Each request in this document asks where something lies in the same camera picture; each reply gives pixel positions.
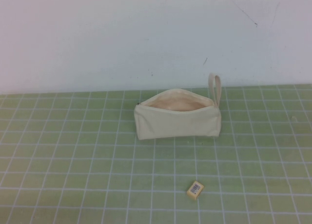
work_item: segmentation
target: small yellow box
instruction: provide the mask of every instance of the small yellow box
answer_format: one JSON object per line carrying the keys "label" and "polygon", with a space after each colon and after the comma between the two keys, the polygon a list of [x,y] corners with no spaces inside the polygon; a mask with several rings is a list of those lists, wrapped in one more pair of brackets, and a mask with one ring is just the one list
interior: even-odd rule
{"label": "small yellow box", "polygon": [[188,189],[186,194],[193,200],[196,200],[200,195],[201,191],[204,189],[204,185],[195,181],[192,186]]}

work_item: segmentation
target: table surface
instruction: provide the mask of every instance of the table surface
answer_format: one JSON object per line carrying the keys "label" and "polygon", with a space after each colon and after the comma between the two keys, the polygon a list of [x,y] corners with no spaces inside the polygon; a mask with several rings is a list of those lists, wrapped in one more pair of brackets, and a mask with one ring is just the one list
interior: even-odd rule
{"label": "table surface", "polygon": [[312,223],[312,85],[226,87],[220,137],[139,141],[159,92],[0,96],[0,223]]}

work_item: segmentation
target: fabric loop strap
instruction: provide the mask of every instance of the fabric loop strap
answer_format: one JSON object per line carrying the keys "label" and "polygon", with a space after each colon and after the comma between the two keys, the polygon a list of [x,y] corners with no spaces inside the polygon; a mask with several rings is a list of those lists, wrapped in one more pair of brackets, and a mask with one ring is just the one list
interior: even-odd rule
{"label": "fabric loop strap", "polygon": [[[214,90],[214,81],[216,87],[216,98],[215,98],[215,90]],[[218,75],[210,73],[208,78],[208,86],[210,90],[210,94],[214,97],[214,105],[219,107],[220,99],[221,99],[221,80]]]}

